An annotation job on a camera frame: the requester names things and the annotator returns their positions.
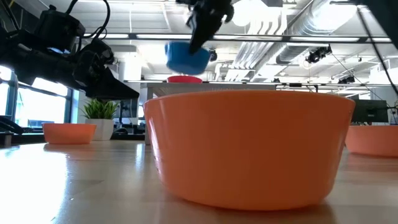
white pot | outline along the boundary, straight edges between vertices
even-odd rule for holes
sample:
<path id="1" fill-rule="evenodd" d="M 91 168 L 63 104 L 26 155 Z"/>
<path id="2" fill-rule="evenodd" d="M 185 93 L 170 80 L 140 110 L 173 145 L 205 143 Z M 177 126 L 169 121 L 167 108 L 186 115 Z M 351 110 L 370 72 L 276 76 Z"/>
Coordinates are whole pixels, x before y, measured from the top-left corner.
<path id="1" fill-rule="evenodd" d="M 113 133 L 113 120 L 111 119 L 87 119 L 86 124 L 96 124 L 94 141 L 109 141 Z"/>

table surface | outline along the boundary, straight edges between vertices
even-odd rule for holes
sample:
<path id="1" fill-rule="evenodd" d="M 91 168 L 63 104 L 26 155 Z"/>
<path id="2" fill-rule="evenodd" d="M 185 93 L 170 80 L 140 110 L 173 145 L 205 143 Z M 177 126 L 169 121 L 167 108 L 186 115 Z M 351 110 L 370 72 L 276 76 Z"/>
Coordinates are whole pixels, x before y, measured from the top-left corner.
<path id="1" fill-rule="evenodd" d="M 398 222 L 398 159 L 345 151 L 332 193 L 319 206 L 240 212 L 180 200 L 160 183 L 143 142 L 31 144 L 0 150 L 0 223 Z"/>

blue cup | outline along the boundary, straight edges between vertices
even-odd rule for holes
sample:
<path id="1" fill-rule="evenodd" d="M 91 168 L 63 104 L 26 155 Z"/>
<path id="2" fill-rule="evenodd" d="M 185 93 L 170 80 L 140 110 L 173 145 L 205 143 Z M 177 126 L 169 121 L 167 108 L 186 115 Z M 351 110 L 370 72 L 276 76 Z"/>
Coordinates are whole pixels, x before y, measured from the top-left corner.
<path id="1" fill-rule="evenodd" d="M 186 75 L 202 74 L 209 62 L 209 51 L 200 48 L 193 55 L 189 54 L 189 43 L 170 42 L 165 45 L 167 56 L 166 66 L 178 73 Z"/>

green plant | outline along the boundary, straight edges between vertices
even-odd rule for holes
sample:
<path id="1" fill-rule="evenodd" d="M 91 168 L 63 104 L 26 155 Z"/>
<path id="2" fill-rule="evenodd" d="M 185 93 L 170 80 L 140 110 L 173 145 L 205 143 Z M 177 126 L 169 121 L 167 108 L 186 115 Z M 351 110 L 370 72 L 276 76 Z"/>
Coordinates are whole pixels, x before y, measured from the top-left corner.
<path id="1" fill-rule="evenodd" d="M 113 119 L 118 103 L 90 100 L 84 109 L 84 117 L 87 119 Z"/>

wooden table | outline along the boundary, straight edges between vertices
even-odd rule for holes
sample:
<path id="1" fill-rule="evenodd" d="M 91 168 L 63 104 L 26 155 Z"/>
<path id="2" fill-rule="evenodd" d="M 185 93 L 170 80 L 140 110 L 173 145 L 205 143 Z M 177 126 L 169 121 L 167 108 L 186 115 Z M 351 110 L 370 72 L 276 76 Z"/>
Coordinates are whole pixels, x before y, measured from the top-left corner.
<path id="1" fill-rule="evenodd" d="M 169 195 L 143 142 L 12 147 L 0 150 L 0 223 L 398 223 L 398 159 L 345 152 L 324 204 L 240 212 Z"/>

